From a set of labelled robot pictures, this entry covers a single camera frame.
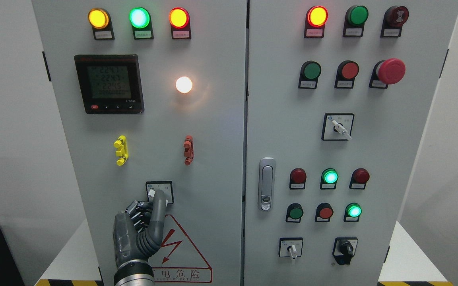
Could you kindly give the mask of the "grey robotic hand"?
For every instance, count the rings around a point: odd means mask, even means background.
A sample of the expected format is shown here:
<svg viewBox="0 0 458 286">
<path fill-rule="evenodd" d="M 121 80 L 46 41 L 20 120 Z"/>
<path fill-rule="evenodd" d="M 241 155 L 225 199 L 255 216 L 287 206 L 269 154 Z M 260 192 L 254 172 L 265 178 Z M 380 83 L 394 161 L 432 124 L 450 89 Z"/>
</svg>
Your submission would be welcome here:
<svg viewBox="0 0 458 286">
<path fill-rule="evenodd" d="M 113 225 L 113 242 L 116 266 L 132 260 L 148 261 L 161 248 L 167 197 L 156 190 L 153 201 L 133 201 L 116 214 Z"/>
</svg>

